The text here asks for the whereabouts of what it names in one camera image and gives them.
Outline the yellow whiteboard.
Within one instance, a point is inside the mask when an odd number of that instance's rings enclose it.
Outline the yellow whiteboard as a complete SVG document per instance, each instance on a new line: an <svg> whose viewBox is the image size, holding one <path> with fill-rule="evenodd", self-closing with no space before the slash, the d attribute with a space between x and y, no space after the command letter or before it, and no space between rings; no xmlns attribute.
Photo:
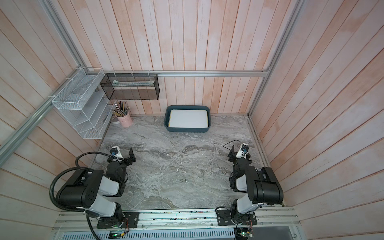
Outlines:
<svg viewBox="0 0 384 240"><path fill-rule="evenodd" d="M208 112L206 110L171 110L168 127L192 129L208 128Z"/></svg>

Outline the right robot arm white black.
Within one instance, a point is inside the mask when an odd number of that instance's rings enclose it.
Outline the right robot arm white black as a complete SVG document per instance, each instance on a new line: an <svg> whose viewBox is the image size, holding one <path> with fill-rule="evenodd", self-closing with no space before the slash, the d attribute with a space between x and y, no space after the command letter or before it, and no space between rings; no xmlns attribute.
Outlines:
<svg viewBox="0 0 384 240"><path fill-rule="evenodd" d="M247 144L241 144L238 151L232 146L228 154L229 162L233 163L230 187L245 194L231 205L231 220L235 224L250 222L251 215L262 205L281 204L284 200L283 189L272 168L258 169L251 165L250 157Z"/></svg>

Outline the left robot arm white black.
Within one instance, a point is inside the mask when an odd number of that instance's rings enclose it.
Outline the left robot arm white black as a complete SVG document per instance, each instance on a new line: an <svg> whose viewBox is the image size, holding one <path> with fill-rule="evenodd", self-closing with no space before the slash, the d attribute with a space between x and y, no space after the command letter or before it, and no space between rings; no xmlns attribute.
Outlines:
<svg viewBox="0 0 384 240"><path fill-rule="evenodd" d="M107 157L107 171L80 166L80 158L87 155ZM118 146L112 147L108 154L95 151L84 153L75 159L75 167L64 170L54 178L49 190L50 200L61 210L83 212L118 225L125 218L121 205L107 197L122 196L129 178L127 167L134 162L136 156L132 148L126 158Z"/></svg>

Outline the teal plastic storage box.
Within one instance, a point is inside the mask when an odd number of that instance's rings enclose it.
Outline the teal plastic storage box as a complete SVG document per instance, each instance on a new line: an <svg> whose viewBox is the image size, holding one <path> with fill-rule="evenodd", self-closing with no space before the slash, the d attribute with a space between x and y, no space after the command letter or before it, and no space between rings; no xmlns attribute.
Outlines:
<svg viewBox="0 0 384 240"><path fill-rule="evenodd" d="M211 127L210 109L193 105L168 106L164 125L169 132L206 133Z"/></svg>

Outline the pink pencil cup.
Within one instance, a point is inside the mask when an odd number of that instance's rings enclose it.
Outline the pink pencil cup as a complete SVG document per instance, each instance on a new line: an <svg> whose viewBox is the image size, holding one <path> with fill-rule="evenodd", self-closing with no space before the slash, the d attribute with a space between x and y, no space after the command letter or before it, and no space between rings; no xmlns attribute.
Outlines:
<svg viewBox="0 0 384 240"><path fill-rule="evenodd" d="M115 102L114 103L114 115L117 117L119 123L123 128L128 128L133 124L133 120L130 114L130 108L126 102Z"/></svg>

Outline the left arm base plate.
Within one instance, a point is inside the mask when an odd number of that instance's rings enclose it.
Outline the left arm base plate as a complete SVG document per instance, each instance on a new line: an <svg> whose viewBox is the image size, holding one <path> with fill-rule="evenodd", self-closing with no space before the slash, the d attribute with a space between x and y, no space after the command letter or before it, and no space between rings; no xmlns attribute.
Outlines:
<svg viewBox="0 0 384 240"><path fill-rule="evenodd" d="M100 218L97 229L134 229L138 225L139 212L122 212L109 218Z"/></svg>

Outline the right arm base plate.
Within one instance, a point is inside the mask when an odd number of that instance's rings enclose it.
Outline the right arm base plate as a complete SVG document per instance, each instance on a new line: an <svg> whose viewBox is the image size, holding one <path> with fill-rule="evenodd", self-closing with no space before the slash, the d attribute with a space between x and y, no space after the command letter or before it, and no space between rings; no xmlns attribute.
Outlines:
<svg viewBox="0 0 384 240"><path fill-rule="evenodd" d="M216 208L215 213L219 226L257 225L257 219L254 214L239 214L227 208Z"/></svg>

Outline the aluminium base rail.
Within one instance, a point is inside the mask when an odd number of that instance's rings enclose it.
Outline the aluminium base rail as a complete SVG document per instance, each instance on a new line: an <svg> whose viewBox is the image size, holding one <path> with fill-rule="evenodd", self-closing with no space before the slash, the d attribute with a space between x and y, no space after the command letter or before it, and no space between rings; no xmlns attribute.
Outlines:
<svg viewBox="0 0 384 240"><path fill-rule="evenodd" d="M217 229L219 228L216 210L178 209L141 210L139 215L129 211L129 230L175 230L175 229ZM251 215L251 222L243 227L285 227L300 226L301 221L293 207L264 206ZM53 232L87 232L86 217L82 213L61 212Z"/></svg>

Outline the black mesh wall basket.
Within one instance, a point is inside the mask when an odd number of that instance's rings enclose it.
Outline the black mesh wall basket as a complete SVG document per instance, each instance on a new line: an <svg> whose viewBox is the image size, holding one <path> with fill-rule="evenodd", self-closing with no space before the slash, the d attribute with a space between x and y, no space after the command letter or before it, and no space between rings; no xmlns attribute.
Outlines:
<svg viewBox="0 0 384 240"><path fill-rule="evenodd" d="M101 87L112 101L159 99L160 86L155 74L105 74Z"/></svg>

